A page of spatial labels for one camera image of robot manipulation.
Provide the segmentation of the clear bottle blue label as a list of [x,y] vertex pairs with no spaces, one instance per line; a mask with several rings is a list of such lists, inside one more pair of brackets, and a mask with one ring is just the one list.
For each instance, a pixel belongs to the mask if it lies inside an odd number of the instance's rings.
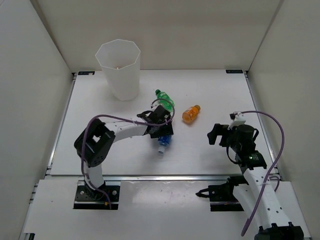
[[171,144],[172,135],[161,136],[158,138],[158,153],[163,155],[167,147]]

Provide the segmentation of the green plastic bottle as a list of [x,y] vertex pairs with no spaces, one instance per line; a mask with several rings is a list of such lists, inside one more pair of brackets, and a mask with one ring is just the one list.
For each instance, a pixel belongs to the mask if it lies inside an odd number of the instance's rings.
[[167,111],[173,112],[173,108],[175,106],[174,101],[166,92],[157,89],[155,91],[155,95],[160,105],[162,105]]

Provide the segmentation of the orange plastic bottle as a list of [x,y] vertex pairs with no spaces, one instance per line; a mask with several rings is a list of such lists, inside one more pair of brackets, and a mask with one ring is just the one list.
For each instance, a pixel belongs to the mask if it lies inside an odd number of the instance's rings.
[[186,124],[192,123],[197,115],[199,114],[201,107],[199,105],[194,105],[189,107],[186,111],[182,114],[182,121]]

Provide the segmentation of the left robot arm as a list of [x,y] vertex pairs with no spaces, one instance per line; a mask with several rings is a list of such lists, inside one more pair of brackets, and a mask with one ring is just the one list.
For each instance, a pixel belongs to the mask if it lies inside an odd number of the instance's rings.
[[100,200],[106,193],[102,163],[113,144],[137,136],[149,135],[157,139],[173,135],[174,117],[175,112],[169,112],[162,105],[153,106],[131,119],[107,114],[94,116],[74,142],[87,194],[93,200]]

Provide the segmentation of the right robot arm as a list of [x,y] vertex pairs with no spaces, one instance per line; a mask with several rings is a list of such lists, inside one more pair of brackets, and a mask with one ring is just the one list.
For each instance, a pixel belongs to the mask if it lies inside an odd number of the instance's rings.
[[219,185],[221,191],[211,190],[211,195],[222,195],[226,205],[239,203],[247,214],[244,229],[251,223],[258,227],[256,240],[302,240],[304,232],[286,215],[271,185],[270,174],[263,155],[256,150],[259,131],[247,124],[229,127],[216,123],[207,134],[210,145],[221,137],[219,145],[235,152],[234,163],[241,175],[231,176]]

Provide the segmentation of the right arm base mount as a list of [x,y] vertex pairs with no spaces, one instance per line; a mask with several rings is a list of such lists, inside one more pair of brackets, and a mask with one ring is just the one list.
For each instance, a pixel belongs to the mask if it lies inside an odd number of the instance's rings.
[[199,198],[209,199],[211,212],[243,212],[239,201],[233,195],[235,187],[248,182],[242,175],[230,176],[226,183],[209,185],[199,190],[195,195]]

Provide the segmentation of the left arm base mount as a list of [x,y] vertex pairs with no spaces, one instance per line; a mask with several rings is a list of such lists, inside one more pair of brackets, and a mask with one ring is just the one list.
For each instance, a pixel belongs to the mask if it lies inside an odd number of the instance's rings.
[[79,180],[77,182],[73,208],[76,210],[118,210],[120,189],[120,183],[105,181],[101,190],[109,196],[110,205],[103,193],[91,189],[84,180]]

